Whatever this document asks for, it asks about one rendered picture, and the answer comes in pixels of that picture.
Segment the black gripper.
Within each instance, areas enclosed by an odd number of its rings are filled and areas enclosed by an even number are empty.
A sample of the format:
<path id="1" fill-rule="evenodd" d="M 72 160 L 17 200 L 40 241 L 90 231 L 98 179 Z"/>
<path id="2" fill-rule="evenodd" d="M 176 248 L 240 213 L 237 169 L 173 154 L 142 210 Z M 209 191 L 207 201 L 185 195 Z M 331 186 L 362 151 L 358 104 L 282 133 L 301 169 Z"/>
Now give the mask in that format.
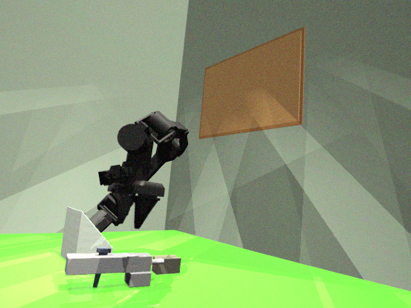
<path id="1" fill-rule="evenodd" d="M 123 223 L 131 208 L 132 202 L 134 207 L 134 228 L 141 228 L 142 223 L 149 215 L 155 204 L 160 201 L 159 197 L 164 197 L 164 186 L 155 182 L 148 182 L 149 170 L 153 169 L 150 164 L 151 160 L 139 157 L 127 157 L 124 161 L 124 166 L 127 162 L 132 166 L 133 182 L 126 184 L 124 182 L 114 183 L 108 186 L 108 192 L 116 201 L 116 209 L 118 215 L 118 223 Z M 129 194 L 137 194 L 129 195 Z"/>

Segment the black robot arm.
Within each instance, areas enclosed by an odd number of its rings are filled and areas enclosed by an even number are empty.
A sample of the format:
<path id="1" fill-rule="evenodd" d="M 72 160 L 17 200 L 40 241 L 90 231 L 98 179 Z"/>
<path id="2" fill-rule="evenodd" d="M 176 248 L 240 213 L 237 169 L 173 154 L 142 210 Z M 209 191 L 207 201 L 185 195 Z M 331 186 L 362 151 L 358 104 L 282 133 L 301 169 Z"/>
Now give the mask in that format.
<path id="1" fill-rule="evenodd" d="M 188 129 L 180 122 L 170 121 L 161 112 L 151 112 L 136 120 L 134 124 L 124 125 L 118 133 L 120 146 L 127 151 L 127 157 L 139 157 L 151 160 L 153 169 L 149 170 L 148 181 L 165 162 L 181 156 L 188 146 Z M 153 142 L 157 150 L 152 157 Z M 99 171 L 100 185 L 112 185 L 124 182 L 132 184 L 132 166 L 115 165 L 109 170 Z M 129 183 L 130 182 L 130 183 Z M 107 208 L 108 209 L 107 209 Z M 116 201 L 108 194 L 97 204 L 96 212 L 90 221 L 102 233 L 111 223 L 118 226 Z"/>

